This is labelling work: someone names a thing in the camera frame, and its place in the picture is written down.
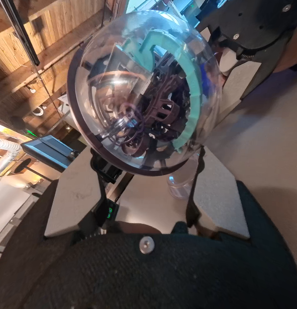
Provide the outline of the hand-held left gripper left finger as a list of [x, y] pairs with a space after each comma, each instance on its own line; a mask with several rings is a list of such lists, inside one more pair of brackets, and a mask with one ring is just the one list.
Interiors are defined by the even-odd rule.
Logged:
[[45, 229], [46, 238], [76, 231], [88, 235], [97, 227], [92, 210], [106, 201], [106, 194], [102, 178], [92, 168], [92, 159], [91, 148], [86, 147], [61, 174]]

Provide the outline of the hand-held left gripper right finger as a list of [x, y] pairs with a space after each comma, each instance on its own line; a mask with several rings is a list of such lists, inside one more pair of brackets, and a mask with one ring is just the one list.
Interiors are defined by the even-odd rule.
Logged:
[[198, 156], [186, 222], [188, 227], [195, 226], [207, 235], [222, 232], [241, 239], [250, 238], [235, 177], [204, 146]]

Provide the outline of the clear plastic ring stand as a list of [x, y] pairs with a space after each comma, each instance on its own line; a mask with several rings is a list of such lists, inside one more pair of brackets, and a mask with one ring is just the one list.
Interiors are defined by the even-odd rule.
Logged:
[[200, 153], [195, 153], [186, 163], [167, 176], [167, 184], [170, 194], [176, 199], [189, 199], [192, 185], [196, 177], [204, 169], [204, 161]]

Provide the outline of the clear plastic maze ball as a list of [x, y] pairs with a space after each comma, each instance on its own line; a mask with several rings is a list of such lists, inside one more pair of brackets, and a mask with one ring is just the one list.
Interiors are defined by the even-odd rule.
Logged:
[[198, 152], [215, 126], [218, 61], [182, 18], [158, 10], [124, 14], [73, 56], [72, 117], [89, 146], [135, 175], [162, 176]]

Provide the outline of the black device green lights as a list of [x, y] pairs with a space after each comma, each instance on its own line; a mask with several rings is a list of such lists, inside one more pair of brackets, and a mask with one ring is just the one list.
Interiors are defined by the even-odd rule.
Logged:
[[119, 210], [119, 205], [112, 200], [108, 199], [108, 215], [107, 215], [107, 221], [115, 221], [118, 210]]

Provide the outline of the grey flat screen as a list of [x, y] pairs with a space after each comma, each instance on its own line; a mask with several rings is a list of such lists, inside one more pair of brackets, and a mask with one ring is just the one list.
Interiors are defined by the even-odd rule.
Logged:
[[21, 147], [26, 154], [60, 173], [80, 154], [52, 135], [24, 142]]

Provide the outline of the black ceiling rail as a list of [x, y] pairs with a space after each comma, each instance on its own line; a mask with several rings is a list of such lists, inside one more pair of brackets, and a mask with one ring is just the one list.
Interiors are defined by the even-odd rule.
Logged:
[[16, 36], [18, 37], [23, 49], [25, 50], [30, 62], [34, 66], [39, 66], [40, 61], [38, 56], [33, 48], [31, 40], [27, 34], [27, 31], [24, 27], [22, 19], [19, 15], [18, 10], [12, 0], [0, 0], [0, 5], [3, 8], [5, 14], [7, 15]]

